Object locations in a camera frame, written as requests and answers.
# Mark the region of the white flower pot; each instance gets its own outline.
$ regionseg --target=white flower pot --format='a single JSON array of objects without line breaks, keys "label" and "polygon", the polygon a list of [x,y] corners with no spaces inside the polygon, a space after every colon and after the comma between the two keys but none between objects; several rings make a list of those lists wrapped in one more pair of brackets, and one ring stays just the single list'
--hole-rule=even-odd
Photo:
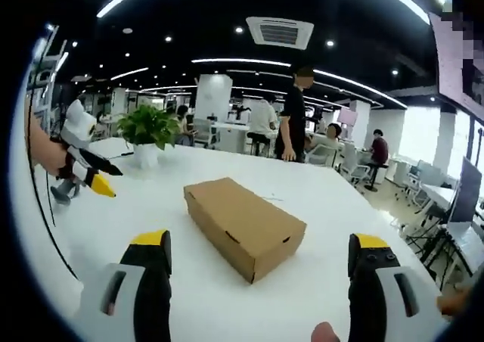
[{"label": "white flower pot", "polygon": [[136,166],[141,169],[150,169],[158,164],[161,150],[156,144],[134,145],[134,158]]}]

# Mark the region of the person in red shirt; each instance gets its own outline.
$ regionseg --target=person in red shirt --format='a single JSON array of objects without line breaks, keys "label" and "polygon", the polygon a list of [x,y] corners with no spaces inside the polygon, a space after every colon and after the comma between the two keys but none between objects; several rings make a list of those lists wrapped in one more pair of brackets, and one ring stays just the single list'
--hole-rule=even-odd
[{"label": "person in red shirt", "polygon": [[383,139],[383,132],[375,129],[373,132],[373,144],[371,145],[371,162],[376,164],[385,164],[388,160],[388,144]]}]

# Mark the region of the green plant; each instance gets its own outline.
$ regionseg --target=green plant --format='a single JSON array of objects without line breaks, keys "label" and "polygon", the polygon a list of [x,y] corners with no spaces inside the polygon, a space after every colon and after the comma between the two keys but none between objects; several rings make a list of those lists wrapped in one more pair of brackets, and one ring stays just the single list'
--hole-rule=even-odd
[{"label": "green plant", "polygon": [[179,133],[178,121],[172,115],[149,105],[140,105],[117,125],[126,141],[135,145],[156,144],[161,150],[166,144],[174,146]]}]

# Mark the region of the stool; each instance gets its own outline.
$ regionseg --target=stool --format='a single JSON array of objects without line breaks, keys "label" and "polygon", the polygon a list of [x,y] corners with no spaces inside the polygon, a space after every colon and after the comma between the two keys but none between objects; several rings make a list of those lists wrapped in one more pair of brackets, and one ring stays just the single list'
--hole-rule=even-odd
[{"label": "stool", "polygon": [[365,188],[372,192],[378,192],[378,188],[374,187],[375,179],[377,178],[377,173],[379,168],[388,168],[387,164],[376,164],[376,163],[369,163],[367,164],[370,168],[373,169],[373,174],[371,175],[371,183],[366,185]]},{"label": "stool", "polygon": [[259,156],[260,153],[260,145],[269,145],[271,144],[271,139],[266,138],[263,134],[257,134],[255,132],[248,132],[247,138],[252,139],[252,144],[250,146],[250,155],[253,155],[253,148],[254,145],[256,146],[256,157]]}]

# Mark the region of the potted plant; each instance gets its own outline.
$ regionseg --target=potted plant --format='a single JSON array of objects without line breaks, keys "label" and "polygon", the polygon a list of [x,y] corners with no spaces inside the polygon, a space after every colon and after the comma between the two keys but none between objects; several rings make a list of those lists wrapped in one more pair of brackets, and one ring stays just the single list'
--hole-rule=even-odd
[{"label": "potted plant", "polygon": [[121,136],[134,145],[135,161],[141,168],[154,166],[159,149],[165,150],[167,144],[174,147],[179,133],[178,121],[172,115],[144,104],[117,125]]}]

